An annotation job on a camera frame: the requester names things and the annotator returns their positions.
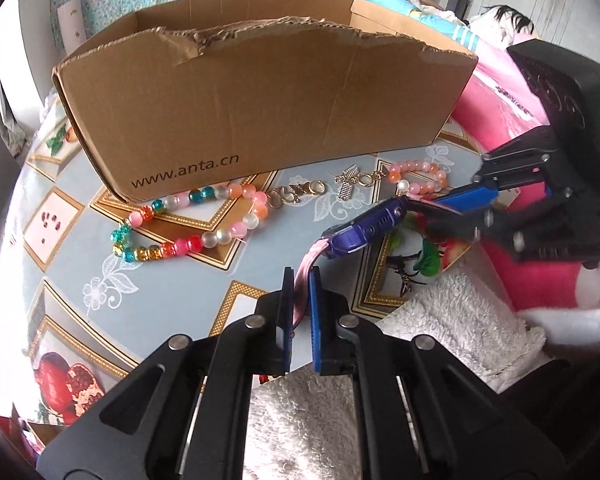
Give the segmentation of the white fluffy cloth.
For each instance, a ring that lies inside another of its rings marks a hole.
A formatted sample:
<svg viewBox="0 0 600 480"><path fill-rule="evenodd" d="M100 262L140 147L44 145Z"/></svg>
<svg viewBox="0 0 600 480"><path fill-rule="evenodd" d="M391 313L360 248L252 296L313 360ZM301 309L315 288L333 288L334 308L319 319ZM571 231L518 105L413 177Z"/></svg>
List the white fluffy cloth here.
<svg viewBox="0 0 600 480"><path fill-rule="evenodd" d="M349 339L354 374L302 367L252 398L247 479L600 479L600 356L454 271Z"/></svg>

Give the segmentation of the pink strap digital watch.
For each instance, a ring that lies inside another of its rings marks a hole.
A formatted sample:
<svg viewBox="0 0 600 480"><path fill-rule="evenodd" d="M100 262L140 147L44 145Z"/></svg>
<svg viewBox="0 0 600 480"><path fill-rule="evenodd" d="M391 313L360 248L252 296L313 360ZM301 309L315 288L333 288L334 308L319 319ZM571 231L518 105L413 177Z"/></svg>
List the pink strap digital watch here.
<svg viewBox="0 0 600 480"><path fill-rule="evenodd" d="M458 210L434 200L400 195L382 200L349 222L329 228L311 245L294 274L292 327L296 328L306 315L309 273L321 255L337 259L354 254L396 229L409 212L422 214L427 220L455 219L460 216Z"/></svg>

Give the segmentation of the pink quilt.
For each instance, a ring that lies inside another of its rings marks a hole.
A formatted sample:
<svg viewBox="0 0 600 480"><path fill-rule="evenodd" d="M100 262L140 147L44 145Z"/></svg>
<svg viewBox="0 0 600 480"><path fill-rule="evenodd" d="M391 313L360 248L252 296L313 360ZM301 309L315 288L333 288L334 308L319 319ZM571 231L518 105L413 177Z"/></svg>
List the pink quilt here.
<svg viewBox="0 0 600 480"><path fill-rule="evenodd" d="M600 64L530 40L509 48L548 123L485 154L471 189L532 189L521 208L477 206L439 234L494 245L520 309L600 306Z"/></svg>

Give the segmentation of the rolled white paper tube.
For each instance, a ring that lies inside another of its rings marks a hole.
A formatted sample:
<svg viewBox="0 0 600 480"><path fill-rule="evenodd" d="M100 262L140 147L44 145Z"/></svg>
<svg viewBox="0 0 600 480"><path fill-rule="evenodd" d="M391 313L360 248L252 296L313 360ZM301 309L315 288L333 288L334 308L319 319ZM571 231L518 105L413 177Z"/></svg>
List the rolled white paper tube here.
<svg viewBox="0 0 600 480"><path fill-rule="evenodd" d="M57 9L62 44L71 54L87 40L81 0L70 0Z"/></svg>

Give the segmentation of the silver gold charm earrings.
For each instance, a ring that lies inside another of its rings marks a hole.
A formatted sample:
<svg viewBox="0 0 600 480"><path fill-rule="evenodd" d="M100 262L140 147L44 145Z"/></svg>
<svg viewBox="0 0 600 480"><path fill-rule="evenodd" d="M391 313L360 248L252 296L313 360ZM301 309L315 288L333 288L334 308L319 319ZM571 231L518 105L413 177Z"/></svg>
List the silver gold charm earrings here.
<svg viewBox="0 0 600 480"><path fill-rule="evenodd" d="M383 169L363 172L358 169L358 166L351 165L334 177L335 183L339 185L338 198L343 202L347 202L353 196L354 188L357 185L363 188L371 188L386 175Z"/></svg>

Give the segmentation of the brown cardboard box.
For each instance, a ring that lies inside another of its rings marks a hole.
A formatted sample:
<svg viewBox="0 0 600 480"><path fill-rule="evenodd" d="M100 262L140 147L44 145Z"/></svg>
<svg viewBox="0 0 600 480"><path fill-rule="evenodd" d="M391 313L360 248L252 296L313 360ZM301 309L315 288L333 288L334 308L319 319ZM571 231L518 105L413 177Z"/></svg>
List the brown cardboard box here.
<svg viewBox="0 0 600 480"><path fill-rule="evenodd" d="M53 81L102 183L139 203L429 144L476 64L367 0L178 0L115 21Z"/></svg>

